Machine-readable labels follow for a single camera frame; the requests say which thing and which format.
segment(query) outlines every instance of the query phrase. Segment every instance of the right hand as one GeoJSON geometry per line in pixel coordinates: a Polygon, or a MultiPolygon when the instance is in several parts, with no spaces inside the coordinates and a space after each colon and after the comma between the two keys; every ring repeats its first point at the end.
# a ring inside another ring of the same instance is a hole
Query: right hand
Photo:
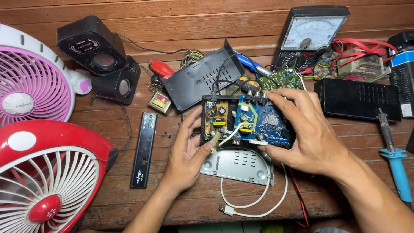
{"type": "Polygon", "coordinates": [[[339,178],[348,171],[355,156],[325,119],[316,93],[290,88],[265,93],[292,124],[296,140],[289,150],[273,145],[258,146],[260,150],[291,168],[311,174],[339,178]]]}

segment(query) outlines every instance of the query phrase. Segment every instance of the black speaker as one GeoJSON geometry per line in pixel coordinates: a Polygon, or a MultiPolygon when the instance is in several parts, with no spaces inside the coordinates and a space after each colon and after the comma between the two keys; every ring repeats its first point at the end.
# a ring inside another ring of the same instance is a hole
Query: black speaker
{"type": "Polygon", "coordinates": [[[107,75],[128,66],[120,37],[96,16],[58,28],[58,48],[95,75],[107,75]]]}
{"type": "Polygon", "coordinates": [[[135,89],[141,75],[138,63],[127,56],[128,65],[106,76],[92,77],[92,88],[98,93],[97,97],[130,104],[134,99],[135,89]]]}

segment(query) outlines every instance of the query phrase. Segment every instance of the left hand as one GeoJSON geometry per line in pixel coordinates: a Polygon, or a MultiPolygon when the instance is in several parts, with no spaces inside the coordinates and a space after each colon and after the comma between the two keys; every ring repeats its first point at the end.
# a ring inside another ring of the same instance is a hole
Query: left hand
{"type": "Polygon", "coordinates": [[[171,198],[190,188],[200,174],[204,160],[215,146],[208,142],[200,146],[200,135],[191,138],[193,130],[201,127],[202,107],[194,109],[181,123],[176,141],[171,147],[167,168],[158,189],[171,198]]]}

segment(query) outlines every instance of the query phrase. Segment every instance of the blue circuit board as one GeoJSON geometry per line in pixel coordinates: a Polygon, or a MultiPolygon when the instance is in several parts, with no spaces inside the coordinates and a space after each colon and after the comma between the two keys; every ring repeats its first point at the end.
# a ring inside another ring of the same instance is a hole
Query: blue circuit board
{"type": "Polygon", "coordinates": [[[290,148],[295,139],[295,133],[280,110],[269,100],[263,106],[246,103],[243,98],[244,95],[241,95],[234,129],[242,122],[245,124],[234,135],[233,144],[237,144],[237,140],[242,140],[253,144],[266,145],[267,143],[290,148]]]}

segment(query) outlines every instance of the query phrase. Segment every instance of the circuit board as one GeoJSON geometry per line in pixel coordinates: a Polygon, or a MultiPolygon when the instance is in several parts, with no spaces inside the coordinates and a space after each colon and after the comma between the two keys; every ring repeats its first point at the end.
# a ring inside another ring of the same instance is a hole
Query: circuit board
{"type": "Polygon", "coordinates": [[[259,81],[263,84],[265,90],[277,88],[303,89],[301,78],[293,67],[279,70],[267,77],[260,77],[259,81]]]}
{"type": "Polygon", "coordinates": [[[207,101],[205,112],[205,135],[214,136],[216,132],[221,133],[220,139],[227,137],[227,114],[229,102],[226,100],[207,101]]]}
{"type": "Polygon", "coordinates": [[[240,96],[234,129],[242,122],[244,125],[234,135],[233,144],[238,145],[242,140],[251,144],[290,148],[295,133],[281,112],[268,100],[263,105],[251,104],[246,102],[245,96],[240,96]]]}

